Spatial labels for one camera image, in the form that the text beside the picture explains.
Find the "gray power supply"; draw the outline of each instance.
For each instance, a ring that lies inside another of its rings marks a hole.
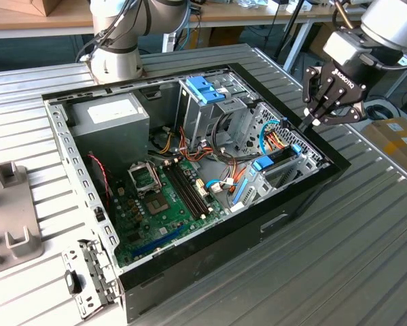
[[[132,92],[74,107],[72,134],[81,153],[92,152],[113,174],[145,157],[149,115]]]

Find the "motherboard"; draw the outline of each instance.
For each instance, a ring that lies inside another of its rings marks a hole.
[[[116,257],[121,267],[207,227],[225,214],[212,194],[199,194],[198,176],[188,161],[134,171],[137,173],[126,181],[111,185],[110,214],[120,237]],[[154,187],[155,191],[144,194],[139,191],[157,179],[159,189]]]

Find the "cardboard box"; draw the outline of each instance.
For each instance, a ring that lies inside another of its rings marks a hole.
[[[323,50],[328,38],[336,29],[331,22],[324,22],[319,29],[317,36],[313,39],[309,50],[324,60],[330,60],[328,54]]]
[[[407,120],[397,117],[374,121],[362,134],[407,171]]]
[[[49,15],[61,0],[0,0],[0,8],[37,16]]]

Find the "metal rail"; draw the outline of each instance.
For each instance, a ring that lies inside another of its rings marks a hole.
[[[143,57],[149,75],[239,62],[301,114],[301,87],[246,45]],[[45,253],[0,273],[0,325],[79,325],[60,252],[90,238],[40,94],[93,84],[84,65],[0,73],[0,162],[29,170]],[[351,161],[272,238],[154,308],[135,325],[407,325],[407,178],[344,126],[318,128]],[[112,306],[89,325],[123,325]]]

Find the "floor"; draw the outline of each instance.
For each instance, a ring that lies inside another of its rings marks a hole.
[[[271,30],[268,43],[264,49],[265,53],[269,56],[274,55],[282,38],[283,28],[284,26],[275,25]],[[269,31],[269,26],[247,26],[241,34],[239,43],[247,43],[251,47],[257,47],[262,50],[265,43],[264,37],[268,35]],[[83,40],[87,42],[92,36],[82,35],[82,37]],[[283,48],[278,63],[283,64],[290,51],[291,43],[292,39],[290,38]],[[141,49],[141,54],[161,52],[162,35],[140,37],[139,48]],[[0,71],[72,63],[75,60],[78,50],[74,36],[0,39]],[[301,81],[305,67],[320,65],[322,62],[323,61],[313,53],[303,51],[298,56],[291,73],[298,81]],[[370,92],[370,98],[374,99],[374,96],[384,96],[399,76],[400,73],[386,74],[383,80]],[[396,107],[401,107],[403,100],[407,101],[407,79],[392,94],[389,100]]]

